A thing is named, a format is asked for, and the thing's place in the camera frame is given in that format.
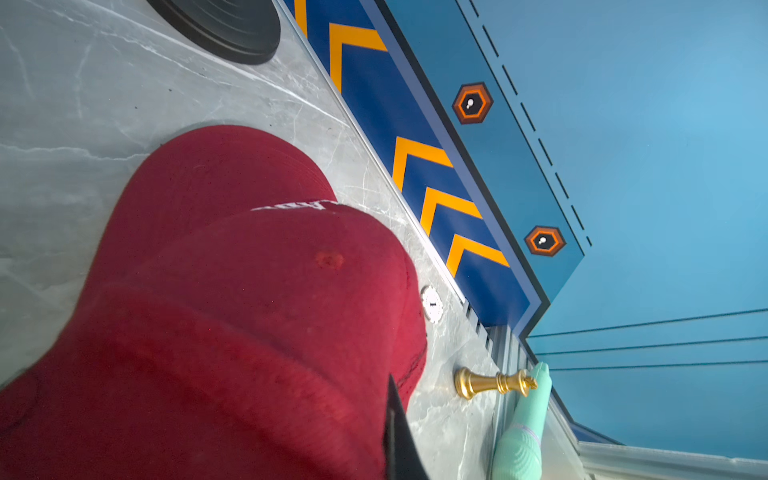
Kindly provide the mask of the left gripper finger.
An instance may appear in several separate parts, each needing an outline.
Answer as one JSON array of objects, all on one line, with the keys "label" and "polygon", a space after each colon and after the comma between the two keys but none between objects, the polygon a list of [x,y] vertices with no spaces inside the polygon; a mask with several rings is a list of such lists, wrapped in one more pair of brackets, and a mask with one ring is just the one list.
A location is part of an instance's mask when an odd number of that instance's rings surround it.
[{"label": "left gripper finger", "polygon": [[392,376],[388,381],[384,451],[388,480],[429,479],[419,458],[406,412]]}]

